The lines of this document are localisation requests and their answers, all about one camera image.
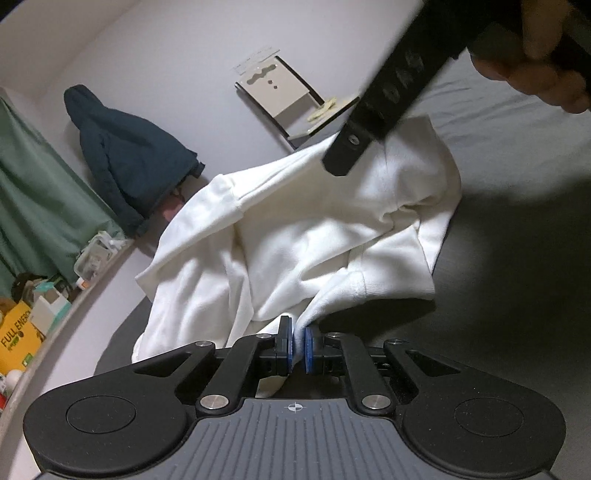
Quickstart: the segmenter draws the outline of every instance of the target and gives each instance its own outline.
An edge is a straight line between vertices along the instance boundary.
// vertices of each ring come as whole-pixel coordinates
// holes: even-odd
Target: mattress
[[[352,332],[370,345],[406,338],[546,395],[567,420],[554,472],[586,479],[591,114],[568,115],[486,80],[467,55],[433,82],[413,113],[431,117],[462,175],[463,200],[434,272],[437,297],[368,303],[331,315],[321,329]],[[98,371],[128,362],[147,321],[146,302],[115,333]],[[330,381],[304,384],[295,375],[279,395],[335,391]]]

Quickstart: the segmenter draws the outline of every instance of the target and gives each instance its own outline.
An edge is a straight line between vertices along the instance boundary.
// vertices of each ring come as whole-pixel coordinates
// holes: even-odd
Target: yellow box
[[[31,309],[23,301],[4,316],[0,325],[0,374],[25,370],[42,343],[42,334],[29,323]]]

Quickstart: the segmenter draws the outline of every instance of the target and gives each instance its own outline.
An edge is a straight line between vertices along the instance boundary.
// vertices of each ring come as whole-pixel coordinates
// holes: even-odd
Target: crosshair marking
[[[292,411],[293,413],[298,413],[302,408],[305,408],[305,406],[300,405],[299,403],[292,403],[286,408],[287,410]]]

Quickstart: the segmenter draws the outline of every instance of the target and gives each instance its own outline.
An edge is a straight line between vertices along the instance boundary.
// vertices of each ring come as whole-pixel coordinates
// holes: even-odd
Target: finger
[[[526,95],[538,95],[556,85],[558,73],[550,65],[525,63],[513,70],[507,82]]]
[[[585,94],[587,82],[578,72],[563,72],[551,89],[539,93],[538,97],[549,105],[570,105]]]
[[[522,0],[521,9],[525,54],[541,60],[558,45],[572,7],[567,0]]]
[[[472,57],[472,63],[478,73],[489,80],[507,80],[511,74],[509,67],[497,61],[479,60]]]
[[[567,113],[583,113],[589,110],[589,108],[591,108],[591,100],[589,100],[589,95],[585,94],[575,102],[563,105],[562,110]]]

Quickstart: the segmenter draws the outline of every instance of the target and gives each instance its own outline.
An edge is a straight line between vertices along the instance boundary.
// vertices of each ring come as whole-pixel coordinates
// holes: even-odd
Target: green curtain
[[[0,296],[14,277],[61,273],[100,230],[122,238],[115,216],[43,136],[0,98]]]

